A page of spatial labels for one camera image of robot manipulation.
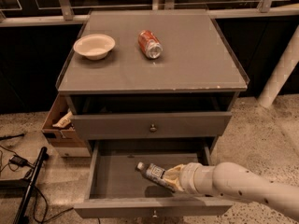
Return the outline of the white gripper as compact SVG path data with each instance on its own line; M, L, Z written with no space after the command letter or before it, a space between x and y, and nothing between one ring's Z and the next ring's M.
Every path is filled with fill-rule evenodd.
M215 196L214 169L214 166L204 166L195 162L179 164L165 171L164 180L174 191Z

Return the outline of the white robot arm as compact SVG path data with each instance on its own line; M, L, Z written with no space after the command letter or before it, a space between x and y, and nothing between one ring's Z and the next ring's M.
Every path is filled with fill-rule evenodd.
M166 170L163 180L175 190L193 195L261 203L299 221L298 187L267 180L232 162L180 164Z

